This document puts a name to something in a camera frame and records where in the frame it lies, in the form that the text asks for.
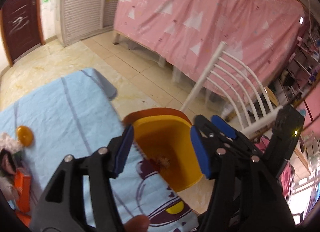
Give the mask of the person's left hand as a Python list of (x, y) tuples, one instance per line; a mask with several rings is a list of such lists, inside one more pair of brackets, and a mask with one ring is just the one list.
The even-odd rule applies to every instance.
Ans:
[(145, 215), (138, 215), (124, 224), (126, 232), (147, 232), (150, 225), (149, 218)]

